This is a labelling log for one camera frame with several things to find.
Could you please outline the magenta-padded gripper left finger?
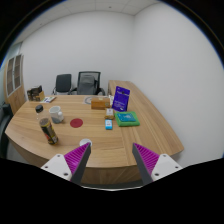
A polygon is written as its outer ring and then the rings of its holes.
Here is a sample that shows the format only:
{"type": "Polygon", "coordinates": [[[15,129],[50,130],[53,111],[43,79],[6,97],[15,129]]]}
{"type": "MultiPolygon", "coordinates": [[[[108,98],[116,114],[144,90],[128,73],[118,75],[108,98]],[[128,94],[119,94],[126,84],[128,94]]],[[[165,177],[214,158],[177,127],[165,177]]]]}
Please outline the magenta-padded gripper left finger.
{"type": "Polygon", "coordinates": [[[56,154],[42,169],[80,185],[90,154],[91,144],[87,142],[65,155],[56,154]]]}

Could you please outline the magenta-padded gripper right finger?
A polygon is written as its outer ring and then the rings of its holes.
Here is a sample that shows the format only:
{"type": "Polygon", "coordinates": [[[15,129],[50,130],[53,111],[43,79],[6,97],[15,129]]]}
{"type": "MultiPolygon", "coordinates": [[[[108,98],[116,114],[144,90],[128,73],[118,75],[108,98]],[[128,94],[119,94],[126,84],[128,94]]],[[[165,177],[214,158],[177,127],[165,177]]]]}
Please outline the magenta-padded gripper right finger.
{"type": "Polygon", "coordinates": [[[157,154],[137,143],[133,144],[132,153],[144,185],[182,169],[168,154],[157,154]]]}

